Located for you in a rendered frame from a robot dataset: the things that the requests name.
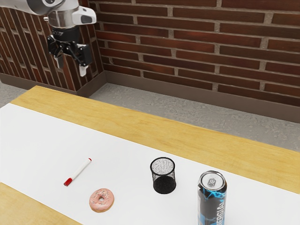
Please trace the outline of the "pink frosted sprinkled donut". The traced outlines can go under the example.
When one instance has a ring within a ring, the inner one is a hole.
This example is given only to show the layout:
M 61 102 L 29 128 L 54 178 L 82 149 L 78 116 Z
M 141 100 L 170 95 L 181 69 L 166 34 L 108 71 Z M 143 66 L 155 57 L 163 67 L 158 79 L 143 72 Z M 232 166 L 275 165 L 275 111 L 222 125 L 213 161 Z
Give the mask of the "pink frosted sprinkled donut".
M 105 212 L 114 203 L 114 195 L 111 190 L 101 188 L 92 193 L 89 199 L 89 206 L 95 212 Z

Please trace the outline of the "black and blue drink can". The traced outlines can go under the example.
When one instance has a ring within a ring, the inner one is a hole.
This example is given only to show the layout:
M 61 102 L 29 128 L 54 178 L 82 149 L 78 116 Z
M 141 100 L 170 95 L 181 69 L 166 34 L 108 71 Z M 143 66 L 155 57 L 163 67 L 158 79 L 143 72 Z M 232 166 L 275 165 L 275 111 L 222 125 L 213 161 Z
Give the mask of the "black and blue drink can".
M 227 182 L 217 171 L 204 172 L 198 181 L 198 225 L 225 225 Z

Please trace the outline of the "black mesh pen holder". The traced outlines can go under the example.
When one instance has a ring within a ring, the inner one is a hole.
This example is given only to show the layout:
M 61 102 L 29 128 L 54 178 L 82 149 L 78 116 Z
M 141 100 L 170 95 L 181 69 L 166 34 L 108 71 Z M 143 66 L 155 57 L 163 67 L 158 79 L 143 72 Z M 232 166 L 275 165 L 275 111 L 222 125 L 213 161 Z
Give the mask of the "black mesh pen holder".
M 150 164 L 153 188 L 159 194 L 169 194 L 176 188 L 175 163 L 168 157 L 158 157 Z

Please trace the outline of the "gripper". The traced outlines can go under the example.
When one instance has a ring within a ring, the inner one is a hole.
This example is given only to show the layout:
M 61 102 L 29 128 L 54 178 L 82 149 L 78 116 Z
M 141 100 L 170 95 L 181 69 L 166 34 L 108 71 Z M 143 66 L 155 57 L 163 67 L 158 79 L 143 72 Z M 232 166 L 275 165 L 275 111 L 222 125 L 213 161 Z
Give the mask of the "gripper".
M 79 44 L 80 31 L 78 26 L 68 29 L 52 27 L 52 35 L 47 37 L 48 52 L 53 55 L 58 68 L 63 68 L 61 42 L 67 43 L 67 53 L 78 62 L 80 76 L 86 75 L 89 64 L 92 63 L 92 55 L 89 45 Z

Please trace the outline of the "white marker with red cap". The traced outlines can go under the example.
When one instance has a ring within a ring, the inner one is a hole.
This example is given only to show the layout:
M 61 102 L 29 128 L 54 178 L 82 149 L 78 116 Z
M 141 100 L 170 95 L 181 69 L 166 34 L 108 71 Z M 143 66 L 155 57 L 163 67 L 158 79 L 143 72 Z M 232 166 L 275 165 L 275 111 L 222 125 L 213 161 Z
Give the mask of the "white marker with red cap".
M 91 163 L 92 159 L 86 159 L 83 164 L 64 182 L 64 186 L 68 187 L 72 181 Z

